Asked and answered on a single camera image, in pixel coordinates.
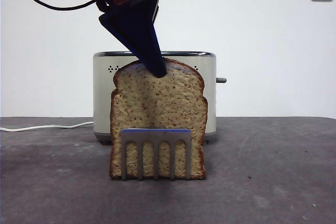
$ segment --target bread slice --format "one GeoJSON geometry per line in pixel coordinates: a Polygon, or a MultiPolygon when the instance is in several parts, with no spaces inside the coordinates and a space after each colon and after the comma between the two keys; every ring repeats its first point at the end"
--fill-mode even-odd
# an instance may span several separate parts
{"type": "MultiPolygon", "coordinates": [[[[192,134],[191,179],[205,179],[201,143],[207,121],[207,101],[203,97],[204,80],[190,66],[165,59],[167,75],[156,78],[140,62],[118,70],[113,78],[116,89],[111,96],[110,177],[121,178],[121,130],[125,128],[190,129],[192,134]]],[[[159,147],[159,176],[169,177],[169,145],[159,147]]],[[[127,178],[137,178],[137,149],[127,145],[127,178]]],[[[152,178],[153,147],[143,147],[143,177],[152,178]]],[[[185,178],[185,144],[175,147],[175,178],[185,178]]]]}

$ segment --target white wall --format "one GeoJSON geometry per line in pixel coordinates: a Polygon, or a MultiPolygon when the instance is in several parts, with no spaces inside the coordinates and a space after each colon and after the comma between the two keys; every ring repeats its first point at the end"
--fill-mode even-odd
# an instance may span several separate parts
{"type": "MultiPolygon", "coordinates": [[[[125,50],[99,14],[1,0],[2,116],[92,116],[92,55],[125,50]]],[[[162,50],[217,54],[218,116],[336,118],[335,1],[160,0],[155,27],[162,50]]]]}

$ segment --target power cord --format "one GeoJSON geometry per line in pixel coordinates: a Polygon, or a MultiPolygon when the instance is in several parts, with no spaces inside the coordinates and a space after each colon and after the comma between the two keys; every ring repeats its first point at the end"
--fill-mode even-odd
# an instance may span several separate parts
{"type": "Polygon", "coordinates": [[[20,129],[7,129],[0,127],[0,131],[5,132],[20,132],[20,131],[30,131],[30,130],[36,130],[36,129],[48,129],[48,128],[59,128],[59,129],[74,129],[77,127],[82,127],[85,125],[93,124],[93,122],[86,122],[86,123],[79,123],[75,125],[39,125],[39,126],[33,126],[33,127],[27,127],[27,128],[20,128],[20,129]]]}
{"type": "Polygon", "coordinates": [[[77,9],[87,7],[87,6],[96,2],[96,0],[91,0],[87,3],[85,3],[85,4],[82,4],[82,5],[77,5],[77,6],[72,6],[72,7],[56,7],[56,6],[48,5],[44,2],[42,2],[41,0],[34,0],[34,1],[37,4],[43,5],[44,7],[47,7],[47,8],[52,9],[52,10],[77,10],[77,9]]]}

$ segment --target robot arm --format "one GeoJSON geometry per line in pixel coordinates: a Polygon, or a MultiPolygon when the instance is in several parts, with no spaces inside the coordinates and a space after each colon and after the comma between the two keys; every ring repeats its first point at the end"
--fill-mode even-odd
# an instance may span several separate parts
{"type": "Polygon", "coordinates": [[[159,0],[96,0],[101,24],[157,77],[166,68],[154,30],[159,0]]]}

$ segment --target table surface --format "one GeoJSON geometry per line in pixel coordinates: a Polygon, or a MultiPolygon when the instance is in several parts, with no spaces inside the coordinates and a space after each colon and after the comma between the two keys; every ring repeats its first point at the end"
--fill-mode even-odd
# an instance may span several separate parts
{"type": "MultiPolygon", "coordinates": [[[[2,118],[2,127],[91,118],[2,118]]],[[[1,214],[15,223],[336,223],[336,120],[218,118],[207,180],[111,180],[92,126],[1,133],[1,214]]]]}

